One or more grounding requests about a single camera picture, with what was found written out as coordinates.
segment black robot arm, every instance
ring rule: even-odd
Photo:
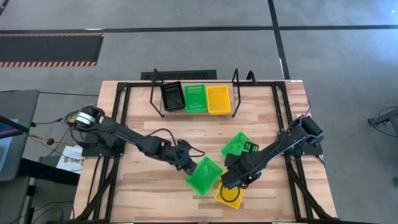
[[[122,139],[137,146],[138,150],[147,157],[168,162],[177,170],[184,170],[188,175],[192,175],[197,166],[189,155],[191,145],[185,140],[178,140],[177,145],[173,146],[166,139],[143,136],[118,124],[112,118],[105,116],[103,110],[94,106],[81,109],[75,118],[74,128],[81,132],[94,134],[98,138],[98,142],[111,146],[117,145],[114,142]]]
[[[295,147],[319,144],[323,139],[322,132],[311,117],[301,116],[292,122],[281,138],[263,150],[244,152],[240,156],[228,154],[225,159],[228,171],[221,176],[223,185],[229,189],[247,188],[260,178],[261,170],[266,168],[272,158]]]

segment wooden table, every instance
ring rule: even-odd
[[[117,81],[103,82],[99,94],[98,107],[102,108],[108,116],[112,113],[117,83]],[[292,116],[295,119],[304,114],[308,108],[304,85],[300,81],[286,81],[286,86]],[[284,112],[282,94],[279,93],[279,96]],[[235,118],[231,115],[181,115],[161,118],[149,104],[149,97],[150,87],[132,88],[126,120],[126,124],[131,129],[148,134],[159,128],[168,128],[176,138],[185,139],[192,146],[205,151],[206,155],[220,167],[224,167],[221,148],[238,132],[244,132],[253,142],[263,148],[276,140],[276,133],[279,130],[272,90],[267,86],[241,87],[241,106]],[[154,103],[160,106],[160,88],[155,88]],[[119,117],[122,105],[123,96],[118,110]],[[159,132],[157,135],[170,139],[167,133]],[[323,164],[314,156],[302,156],[302,162],[309,191],[325,211],[335,217],[336,212]],[[84,161],[74,203],[77,215],[86,207],[95,163],[96,158],[88,158]],[[98,186],[101,163],[102,160],[98,166],[91,196],[95,194]],[[184,171],[176,171],[174,166],[166,162],[150,159],[139,152],[135,146],[127,144],[124,156],[120,160],[111,221],[271,222],[295,220],[282,156],[271,160],[267,168],[263,170],[261,178],[249,186],[239,210],[223,205],[214,199],[218,183],[205,197],[201,197],[185,183],[185,178]],[[298,197],[304,217],[305,210],[299,190]],[[107,198],[106,192],[101,204],[100,218],[104,215]]]

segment yellow plastic basket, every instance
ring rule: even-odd
[[[231,190],[228,190],[226,187],[223,187],[223,183],[220,182],[220,184],[218,185],[218,190],[217,190],[215,199],[225,205],[228,205],[235,209],[239,209],[239,207],[241,206],[241,203],[242,203],[244,192],[245,192],[245,189],[238,189],[237,187],[234,187]]]
[[[228,86],[208,86],[206,88],[206,96],[209,114],[220,115],[231,112]]]

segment green basket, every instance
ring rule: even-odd
[[[228,153],[240,156],[242,152],[249,152],[244,148],[244,143],[247,141],[251,142],[246,135],[240,132],[222,148],[221,153],[224,156],[226,156]]]
[[[207,110],[206,87],[204,85],[185,86],[185,109],[189,113]]]
[[[198,194],[205,196],[222,173],[223,170],[209,159],[209,157],[205,156],[198,164],[194,173],[185,178],[185,181]]]

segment gray floor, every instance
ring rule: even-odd
[[[394,0],[274,2],[280,26],[398,24]],[[10,0],[0,16],[3,30],[256,25],[271,25],[267,1]],[[338,216],[396,223],[398,189],[392,178],[398,176],[398,139],[370,128],[366,119],[397,103],[398,30],[281,35],[291,79],[304,80],[312,114],[325,130],[326,171]],[[219,78],[229,78],[239,68],[241,73],[253,70],[257,79],[282,78],[273,31],[125,33],[105,35],[95,67],[0,68],[0,90],[98,94],[103,80],[138,80],[153,68],[217,69]],[[41,95],[35,120],[50,121],[95,101]],[[65,130],[54,124],[32,131],[57,139]],[[48,153],[29,141],[24,156]]]

